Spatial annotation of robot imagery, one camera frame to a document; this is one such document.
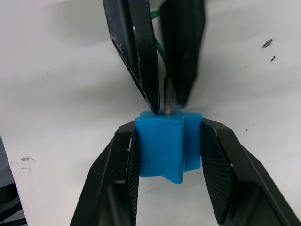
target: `white surface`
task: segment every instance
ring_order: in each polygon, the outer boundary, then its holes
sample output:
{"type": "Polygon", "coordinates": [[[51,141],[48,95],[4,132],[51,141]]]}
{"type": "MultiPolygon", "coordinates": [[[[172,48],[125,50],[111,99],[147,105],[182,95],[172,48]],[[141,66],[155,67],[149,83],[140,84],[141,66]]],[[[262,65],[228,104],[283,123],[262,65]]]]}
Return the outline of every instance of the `white surface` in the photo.
{"type": "MultiPolygon", "coordinates": [[[[299,218],[300,8],[299,0],[208,0],[188,109],[232,128],[299,218]]],[[[100,0],[1,0],[0,34],[0,134],[26,218],[67,226],[92,162],[147,105],[109,40],[100,0]]],[[[200,222],[216,225],[200,170],[180,186],[141,179],[138,226],[200,222]]]]}

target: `green wire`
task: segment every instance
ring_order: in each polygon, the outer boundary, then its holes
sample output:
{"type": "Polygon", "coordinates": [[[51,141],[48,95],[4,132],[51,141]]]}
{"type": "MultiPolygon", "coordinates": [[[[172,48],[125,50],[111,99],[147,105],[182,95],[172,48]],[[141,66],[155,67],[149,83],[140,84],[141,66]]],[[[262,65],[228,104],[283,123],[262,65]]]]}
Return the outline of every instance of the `green wire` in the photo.
{"type": "MultiPolygon", "coordinates": [[[[157,18],[157,17],[160,16],[160,10],[152,11],[150,13],[150,15],[151,15],[152,19],[155,19],[155,18],[157,18]]],[[[163,47],[161,46],[160,42],[158,41],[158,39],[156,37],[155,37],[155,43],[156,43],[157,51],[159,52],[160,56],[162,57],[163,62],[165,64],[165,68],[166,68],[166,56],[165,56],[165,52],[164,52],[163,47]]]]}

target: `blue foam block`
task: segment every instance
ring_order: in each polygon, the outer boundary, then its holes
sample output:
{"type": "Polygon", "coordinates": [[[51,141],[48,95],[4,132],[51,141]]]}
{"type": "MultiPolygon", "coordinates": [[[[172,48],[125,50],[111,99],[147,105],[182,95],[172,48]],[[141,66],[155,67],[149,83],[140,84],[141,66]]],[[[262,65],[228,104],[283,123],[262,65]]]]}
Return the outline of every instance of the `blue foam block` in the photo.
{"type": "Polygon", "coordinates": [[[200,132],[202,115],[175,112],[136,118],[140,143],[140,176],[163,176],[180,184],[183,172],[201,167],[200,132]]]}

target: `white table surface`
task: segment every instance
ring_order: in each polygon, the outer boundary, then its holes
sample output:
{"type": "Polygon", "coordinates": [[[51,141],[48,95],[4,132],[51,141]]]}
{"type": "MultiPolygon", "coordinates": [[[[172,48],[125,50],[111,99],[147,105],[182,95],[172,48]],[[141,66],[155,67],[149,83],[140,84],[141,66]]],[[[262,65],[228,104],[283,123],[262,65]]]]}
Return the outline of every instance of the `white table surface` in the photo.
{"type": "MultiPolygon", "coordinates": [[[[188,108],[232,128],[299,219],[300,9],[300,0],[207,0],[188,108]]],[[[0,0],[0,106],[29,226],[69,225],[93,161],[119,125],[148,109],[109,39],[101,0],[0,0]]],[[[141,178],[138,200],[138,226],[216,225],[201,170],[179,186],[141,178]]]]}

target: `blue object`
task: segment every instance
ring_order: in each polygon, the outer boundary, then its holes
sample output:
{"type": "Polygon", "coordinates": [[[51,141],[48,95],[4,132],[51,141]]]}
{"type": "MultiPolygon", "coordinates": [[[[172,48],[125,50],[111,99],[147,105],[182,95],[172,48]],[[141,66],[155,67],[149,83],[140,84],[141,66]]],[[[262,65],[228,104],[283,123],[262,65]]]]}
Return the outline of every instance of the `blue object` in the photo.
{"type": "Polygon", "coordinates": [[[140,143],[141,177],[163,176],[180,184],[183,172],[201,167],[201,114],[142,112],[135,122],[140,143]]]}

